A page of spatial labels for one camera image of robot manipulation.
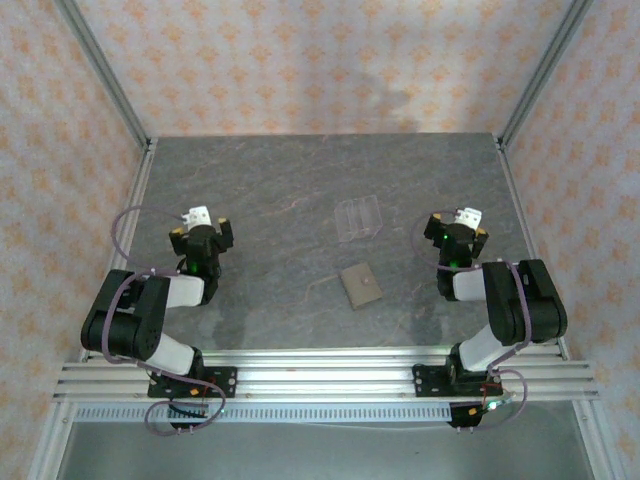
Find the brown leather card holder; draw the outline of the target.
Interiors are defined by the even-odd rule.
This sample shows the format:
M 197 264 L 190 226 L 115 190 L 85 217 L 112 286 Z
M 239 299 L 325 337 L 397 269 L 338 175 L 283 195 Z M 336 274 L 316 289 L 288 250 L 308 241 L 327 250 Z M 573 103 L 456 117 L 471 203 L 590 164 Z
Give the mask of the brown leather card holder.
M 368 263 L 348 267 L 339 275 L 353 310 L 383 298 L 383 292 Z

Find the clear acrylic card stand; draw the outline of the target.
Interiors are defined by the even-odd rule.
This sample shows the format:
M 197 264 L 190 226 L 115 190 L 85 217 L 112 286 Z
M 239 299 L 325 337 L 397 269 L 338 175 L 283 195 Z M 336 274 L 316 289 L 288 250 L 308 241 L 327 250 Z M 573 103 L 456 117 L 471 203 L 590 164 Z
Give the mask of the clear acrylic card stand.
M 376 195 L 338 203 L 334 208 L 334 220 L 340 243 L 374 238 L 383 227 Z

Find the right aluminium side rail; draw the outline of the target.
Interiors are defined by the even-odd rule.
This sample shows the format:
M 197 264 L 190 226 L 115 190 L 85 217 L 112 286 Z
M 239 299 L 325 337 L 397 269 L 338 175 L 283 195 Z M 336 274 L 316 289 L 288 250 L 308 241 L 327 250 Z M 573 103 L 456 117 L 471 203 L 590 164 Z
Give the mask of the right aluminium side rail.
M 499 159 L 499 163 L 502 167 L 502 170 L 504 172 L 505 178 L 506 178 L 506 182 L 509 188 L 509 192 L 511 195 L 511 199 L 512 202 L 514 204 L 514 208 L 516 211 L 516 215 L 519 221 L 519 225 L 520 225 L 520 229 L 522 231 L 522 234 L 524 236 L 524 240 L 526 243 L 526 248 L 527 248 L 527 252 L 529 254 L 529 256 L 531 258 L 537 258 L 538 257 L 538 249 L 537 246 L 535 244 L 535 241 L 531 235 L 531 231 L 529 229 L 529 225 L 527 223 L 527 219 L 526 219 L 526 215 L 521 203 L 521 199 L 519 196 L 519 193 L 517 191 L 517 187 L 516 187 L 516 183 L 515 183 L 515 178 L 514 175 L 512 173 L 512 170 L 510 168 L 509 162 L 508 162 L 508 158 L 506 155 L 506 150 L 505 147 L 503 146 L 503 144 L 501 143 L 500 138 L 493 134 L 493 141 L 494 141 L 494 145 L 496 147 L 496 151 L 497 151 L 497 156 Z

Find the aluminium side rail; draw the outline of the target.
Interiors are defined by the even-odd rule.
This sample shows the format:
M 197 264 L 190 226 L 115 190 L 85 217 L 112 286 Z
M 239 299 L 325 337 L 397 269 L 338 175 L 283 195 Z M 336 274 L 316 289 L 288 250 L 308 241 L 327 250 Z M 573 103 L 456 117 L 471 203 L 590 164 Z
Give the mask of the aluminium side rail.
M 526 248 L 527 248 L 527 252 L 529 254 L 529 256 L 531 258 L 537 258 L 538 257 L 538 249 L 537 246 L 535 244 L 535 241 L 531 235 L 531 231 L 529 229 L 529 225 L 527 223 L 527 219 L 526 219 L 526 215 L 521 203 L 521 199 L 519 196 L 519 193 L 517 191 L 517 187 L 516 187 L 516 183 L 515 183 L 515 178 L 514 175 L 512 173 L 512 170 L 510 168 L 509 162 L 508 162 L 508 158 L 506 155 L 506 150 L 505 147 L 503 146 L 503 144 L 501 143 L 500 138 L 493 134 L 493 141 L 494 141 L 494 145 L 496 147 L 496 151 L 497 151 L 497 156 L 499 159 L 499 163 L 502 167 L 502 170 L 504 172 L 505 178 L 506 178 L 506 182 L 509 188 L 509 192 L 511 195 L 511 199 L 512 202 L 514 204 L 514 208 L 516 211 L 516 215 L 519 221 L 519 225 L 520 225 L 520 229 L 522 231 L 522 234 L 524 236 L 524 240 L 526 243 Z
M 131 185 L 131 188 L 129 189 L 126 203 L 124 204 L 125 210 L 133 206 L 141 205 L 143 202 L 158 143 L 159 138 L 152 137 L 144 150 L 144 153 L 135 172 L 135 176 L 133 177 L 133 183 Z M 116 243 L 124 251 L 125 254 L 130 253 L 138 217 L 138 211 L 130 211 L 124 213 L 123 216 L 116 222 Z M 118 252 L 116 246 L 113 243 L 112 237 L 109 236 L 108 240 L 110 241 L 112 250 L 109 255 L 104 274 L 108 274 L 111 269 L 121 269 L 127 267 L 127 260 Z

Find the left aluminium side rail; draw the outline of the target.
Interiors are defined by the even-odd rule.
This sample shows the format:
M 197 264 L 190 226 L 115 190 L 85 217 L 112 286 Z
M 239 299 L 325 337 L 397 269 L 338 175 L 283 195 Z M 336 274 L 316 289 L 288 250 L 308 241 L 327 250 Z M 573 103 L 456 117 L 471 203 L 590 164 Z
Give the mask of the left aluminium side rail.
M 129 189 L 126 203 L 124 204 L 125 210 L 133 206 L 141 205 L 143 202 L 158 143 L 159 138 L 152 137 L 144 150 L 144 153 L 135 172 L 135 176 L 133 177 L 133 183 L 131 185 L 131 188 Z M 116 222 L 116 243 L 124 251 L 125 254 L 130 253 L 138 217 L 138 211 L 130 211 L 124 213 L 123 216 Z M 112 237 L 109 236 L 108 240 L 110 241 L 112 250 L 109 255 L 104 274 L 108 274 L 111 269 L 121 269 L 127 267 L 127 260 L 118 252 L 116 246 L 113 243 Z

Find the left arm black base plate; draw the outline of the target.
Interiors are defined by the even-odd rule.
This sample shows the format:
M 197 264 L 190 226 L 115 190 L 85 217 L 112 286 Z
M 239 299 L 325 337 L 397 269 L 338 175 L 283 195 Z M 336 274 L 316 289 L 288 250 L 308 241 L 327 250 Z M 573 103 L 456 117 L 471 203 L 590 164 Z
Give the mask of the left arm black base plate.
M 190 372 L 189 375 L 191 378 L 216 385 L 227 398 L 234 398 L 236 395 L 238 382 L 236 367 L 205 366 L 197 372 Z M 210 386 L 178 381 L 166 375 L 151 373 L 147 396 L 158 399 L 204 399 L 219 398 L 220 394 Z

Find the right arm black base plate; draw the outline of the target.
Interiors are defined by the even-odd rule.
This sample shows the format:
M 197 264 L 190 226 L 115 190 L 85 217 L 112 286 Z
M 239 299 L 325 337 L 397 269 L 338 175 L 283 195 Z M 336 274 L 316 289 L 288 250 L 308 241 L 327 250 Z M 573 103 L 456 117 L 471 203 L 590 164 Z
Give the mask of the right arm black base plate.
M 485 372 L 457 371 L 453 366 L 415 364 L 413 385 L 417 397 L 497 397 L 504 394 L 501 383 L 494 384 Z

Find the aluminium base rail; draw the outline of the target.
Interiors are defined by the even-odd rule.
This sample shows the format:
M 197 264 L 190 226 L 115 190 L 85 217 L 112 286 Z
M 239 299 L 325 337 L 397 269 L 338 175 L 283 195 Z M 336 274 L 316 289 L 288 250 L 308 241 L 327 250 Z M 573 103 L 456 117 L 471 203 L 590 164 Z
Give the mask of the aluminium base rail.
M 409 366 L 238 369 L 235 401 L 400 401 L 421 399 L 456 402 L 451 397 L 417 397 Z M 65 366 L 54 388 L 57 401 L 142 401 L 149 377 L 136 367 Z M 501 383 L 516 400 L 599 400 L 591 370 L 584 364 L 516 367 L 503 372 Z

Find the left aluminium frame post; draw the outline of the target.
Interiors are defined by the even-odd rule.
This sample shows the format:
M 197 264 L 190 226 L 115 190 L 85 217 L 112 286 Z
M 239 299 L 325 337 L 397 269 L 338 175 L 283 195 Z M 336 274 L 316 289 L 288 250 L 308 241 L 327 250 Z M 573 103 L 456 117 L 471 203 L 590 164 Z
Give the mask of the left aluminium frame post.
M 107 95 L 124 121 L 136 144 L 146 150 L 151 142 L 132 104 L 112 69 L 89 23 L 76 0 L 53 0 L 53 3 L 77 39 Z

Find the aluminium frame post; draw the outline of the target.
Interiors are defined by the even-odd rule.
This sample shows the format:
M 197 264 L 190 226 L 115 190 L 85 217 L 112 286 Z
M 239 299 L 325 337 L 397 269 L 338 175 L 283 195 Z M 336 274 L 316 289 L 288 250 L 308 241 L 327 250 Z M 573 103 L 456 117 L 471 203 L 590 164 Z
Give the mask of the aluminium frame post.
M 136 144 L 146 150 L 151 142 L 132 104 L 112 69 L 89 23 L 76 0 L 53 0 L 53 3 L 77 39 L 107 95 L 124 121 Z
M 497 136 L 497 144 L 502 151 L 506 151 L 514 142 L 593 2 L 594 0 L 571 0 L 569 8 L 552 35 L 504 129 Z

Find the right aluminium frame post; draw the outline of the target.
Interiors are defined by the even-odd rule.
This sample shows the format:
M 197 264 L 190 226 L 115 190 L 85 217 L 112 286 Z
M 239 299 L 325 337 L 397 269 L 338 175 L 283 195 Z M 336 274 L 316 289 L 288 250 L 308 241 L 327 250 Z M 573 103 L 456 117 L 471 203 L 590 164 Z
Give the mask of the right aluminium frame post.
M 502 151 L 506 151 L 514 142 L 593 2 L 594 0 L 571 0 L 569 8 L 552 35 L 504 129 L 497 136 L 497 144 Z

